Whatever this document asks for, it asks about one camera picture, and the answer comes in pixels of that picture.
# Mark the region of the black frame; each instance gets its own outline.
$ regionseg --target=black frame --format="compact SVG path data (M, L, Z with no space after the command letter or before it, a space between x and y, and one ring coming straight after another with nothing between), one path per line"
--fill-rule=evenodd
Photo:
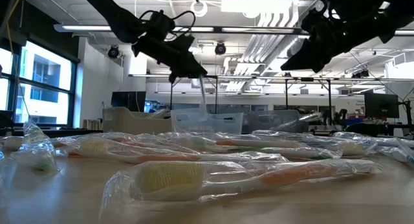
M19 84L17 81L20 81L22 84L34 85L39 88L48 89L51 91L57 91L60 93L68 94L68 116L67 116L67 123L66 124L37 124L39 127L73 127L73 120L74 120L74 101L75 101L75 92L76 92L76 77L77 77L77 67L78 62L74 62L69 58L62 56L61 54L49 49L48 47L43 46L42 44L30 40L31 43L36 44L39 47L44 48L66 60L71 62L71 87L69 90L65 90L59 87L54 87L53 85L43 84L41 82L32 81L26 78L19 77L20 75L20 63L21 63L21 52L22 47L13 48L13 62L12 62L12 71L10 74L1 73L1 78L5 78L9 81L8 84L8 100L7 100L7 110L13 111L13 122L14 126L23 126L23 123L16 123L16 106L17 106L17 94L19 89ZM4 50L11 50L8 47L2 47Z

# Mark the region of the table surface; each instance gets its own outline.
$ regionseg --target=table surface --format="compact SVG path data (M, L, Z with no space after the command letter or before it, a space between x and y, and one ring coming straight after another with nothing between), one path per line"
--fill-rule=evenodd
M386 171L301 182L173 211L152 210L156 215L151 221L132 223L412 223L414 169L383 156L370 159ZM53 175L9 166L5 186L11 189L10 201L8 208L0 208L1 223L97 223L105 183L131 164L70 158L58 159L58 166Z

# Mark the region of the clear plastic wrapper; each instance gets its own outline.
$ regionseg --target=clear plastic wrapper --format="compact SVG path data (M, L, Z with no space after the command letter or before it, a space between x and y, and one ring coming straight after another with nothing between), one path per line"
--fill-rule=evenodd
M140 223L146 210L156 205L194 205L244 192L273 190L306 179L381 171L381 166L372 161L347 159L284 163L147 162L110 178L103 192L100 219L108 220L111 216L121 223L126 219Z
M261 153L280 153L288 159L339 159L342 150L334 146L329 149L315 148L296 140L275 139L262 135L232 135L215 133L209 139L196 133L161 133L175 144L200 151L202 153L236 153L256 151Z
M299 127L303 126L305 123L309 123L309 122L316 121L316 120L321 120L321 118L322 118L322 113L312 113L309 115L304 115L297 120L292 120L290 122L270 128L269 130L295 133L297 132L298 129L300 129Z
M23 125L23 144L19 151L10 154L18 164L34 170L51 172L58 170L54 160L54 147L42 130L29 120Z
M395 138L370 137L363 134L350 132L338 132L335 133L333 137L358 140L361 142L366 142L367 144L378 144L378 146L398 147L398 143L396 142ZM414 149L414 140L401 139L401 141L409 148Z
M86 135L65 144L79 155L140 164L148 161L287 161L277 153L243 152L228 154L186 153L158 144L130 145Z
M258 130L254 131L253 134L256 136L268 136L275 139L296 140L310 147L323 148L331 151L343 150L342 155L348 157L364 156L374 151L377 146L375 143L369 144L368 142L335 137L319 137L308 133L285 133L279 131Z
M159 109L154 113L150 113L146 118L164 118L164 113L167 113L168 109Z
M158 148L162 150L178 151L183 153L197 153L195 150L182 147L174 144L161 137L151 134L139 134L132 135L127 133L95 133L90 135L72 136L72 137L59 137L52 139L55 148L70 151L69 155L77 155L73 152L73 146L76 146L79 142L79 138L92 138L92 139L106 139L113 140L129 146L140 146L143 148Z
M0 149L5 151L17 151L23 143L23 137L9 136L0 138Z

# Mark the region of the computer monitor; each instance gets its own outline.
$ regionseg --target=computer monitor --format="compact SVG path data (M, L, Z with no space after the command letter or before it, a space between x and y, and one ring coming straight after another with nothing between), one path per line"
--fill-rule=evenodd
M400 118L397 95L365 93L365 117Z
M0 128L12 128L13 111L0 111Z
M112 92L111 105L144 112L145 97L145 91Z

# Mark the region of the fluorescent light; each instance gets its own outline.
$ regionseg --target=fluorescent light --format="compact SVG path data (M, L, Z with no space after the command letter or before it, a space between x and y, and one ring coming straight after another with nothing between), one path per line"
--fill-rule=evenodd
M169 91L155 91L155 94L160 95L170 95L171 92ZM241 95L241 96L258 96L258 95L271 95L271 96L286 96L286 94L282 93L217 93L218 95ZM173 95L201 95L201 92L173 92ZM215 93L206 93L206 95L215 95ZM317 97L325 97L328 94L309 94L309 95L301 95L301 94L288 94L288 96L317 96ZM331 95L332 97L345 97L349 95Z
M218 78L228 78L228 79L252 79L253 76L217 76Z
M295 28L283 27L223 27L223 32L254 34L292 34Z
M188 30L188 28L186 27L176 27L174 28L174 32L186 32ZM212 27L193 27L191 28L192 32L213 32L214 28Z
M396 30L395 31L396 36L414 36L414 30Z
M168 78L168 74L129 74L132 77L138 78Z
M110 26L103 26L103 25L60 25L55 24L54 29L57 32L110 32Z

